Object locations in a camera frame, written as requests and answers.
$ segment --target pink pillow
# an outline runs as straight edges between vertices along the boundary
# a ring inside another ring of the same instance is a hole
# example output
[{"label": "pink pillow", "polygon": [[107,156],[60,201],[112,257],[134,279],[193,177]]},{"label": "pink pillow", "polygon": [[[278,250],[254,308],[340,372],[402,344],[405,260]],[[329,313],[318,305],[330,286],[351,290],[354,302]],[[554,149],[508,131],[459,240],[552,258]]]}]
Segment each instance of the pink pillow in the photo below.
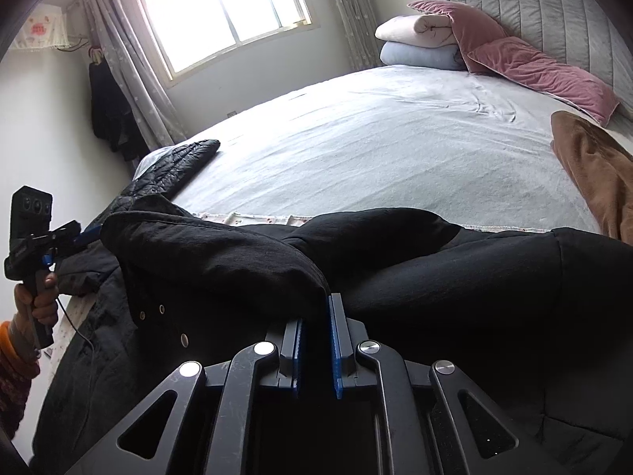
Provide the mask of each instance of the pink pillow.
[{"label": "pink pillow", "polygon": [[[408,7],[433,14],[447,14],[453,23],[453,34],[462,53],[472,52],[483,44],[507,37],[503,27],[483,10],[444,0],[422,0]],[[464,61],[471,73],[487,73],[488,69],[464,55]]]},{"label": "pink pillow", "polygon": [[480,46],[468,57],[512,82],[572,104],[601,126],[609,123],[620,103],[613,90],[598,77],[584,69],[559,63],[518,37]]}]

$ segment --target brown blanket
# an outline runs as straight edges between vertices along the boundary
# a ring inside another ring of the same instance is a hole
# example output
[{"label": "brown blanket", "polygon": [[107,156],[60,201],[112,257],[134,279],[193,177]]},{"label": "brown blanket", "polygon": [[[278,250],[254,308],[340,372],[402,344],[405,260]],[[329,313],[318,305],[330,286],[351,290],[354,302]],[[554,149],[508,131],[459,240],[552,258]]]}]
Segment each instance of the brown blanket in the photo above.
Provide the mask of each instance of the brown blanket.
[{"label": "brown blanket", "polygon": [[633,245],[633,158],[607,132],[580,116],[552,114],[552,149],[602,233]]}]

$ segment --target finger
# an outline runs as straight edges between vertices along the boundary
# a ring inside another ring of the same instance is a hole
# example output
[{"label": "finger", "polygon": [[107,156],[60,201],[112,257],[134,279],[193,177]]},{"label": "finger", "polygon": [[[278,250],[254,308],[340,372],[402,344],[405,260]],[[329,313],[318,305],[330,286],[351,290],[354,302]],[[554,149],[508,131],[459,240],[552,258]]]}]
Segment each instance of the finger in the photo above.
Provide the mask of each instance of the finger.
[{"label": "finger", "polygon": [[55,273],[49,273],[44,279],[44,287],[51,289],[57,285],[57,275]]},{"label": "finger", "polygon": [[33,296],[29,293],[27,287],[23,283],[15,285],[13,294],[15,295],[15,301],[24,305],[29,305],[33,301]]},{"label": "finger", "polygon": [[43,318],[41,320],[37,320],[40,323],[42,323],[42,325],[48,325],[49,327],[53,327],[55,326],[55,323],[57,323],[57,315],[53,315],[53,316],[49,316],[47,318]]},{"label": "finger", "polygon": [[57,304],[33,309],[33,317],[36,320],[41,320],[49,316],[57,316]]},{"label": "finger", "polygon": [[57,287],[53,287],[52,289],[47,289],[41,294],[38,294],[35,299],[36,307],[44,307],[46,305],[50,305],[52,302],[56,300],[59,296],[59,289]]}]

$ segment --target blue folded blanket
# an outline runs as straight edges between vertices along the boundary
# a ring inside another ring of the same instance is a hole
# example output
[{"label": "blue folded blanket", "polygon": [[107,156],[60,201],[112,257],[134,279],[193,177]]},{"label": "blue folded blanket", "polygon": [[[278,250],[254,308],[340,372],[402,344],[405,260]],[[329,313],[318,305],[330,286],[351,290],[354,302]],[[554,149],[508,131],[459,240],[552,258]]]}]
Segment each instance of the blue folded blanket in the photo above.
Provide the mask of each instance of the blue folded blanket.
[{"label": "blue folded blanket", "polygon": [[421,48],[404,43],[387,42],[382,47],[381,61],[387,66],[405,65],[420,68],[464,71],[466,64],[457,45]]}]

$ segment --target triangular cutout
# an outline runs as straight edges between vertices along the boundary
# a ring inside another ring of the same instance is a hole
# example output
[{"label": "triangular cutout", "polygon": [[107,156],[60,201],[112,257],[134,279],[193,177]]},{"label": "triangular cutout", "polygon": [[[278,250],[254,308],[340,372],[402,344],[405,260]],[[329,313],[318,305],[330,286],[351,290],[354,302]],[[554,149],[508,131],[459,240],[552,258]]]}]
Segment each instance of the triangular cutout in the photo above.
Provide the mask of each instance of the triangular cutout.
[{"label": "triangular cutout", "polygon": [[173,390],[164,392],[138,418],[132,426],[118,438],[118,446],[144,459],[156,455],[160,438],[163,435],[167,420],[172,413],[178,393]]},{"label": "triangular cutout", "polygon": [[517,439],[505,430],[470,393],[461,391],[459,397],[481,457],[490,459],[515,448]]}]

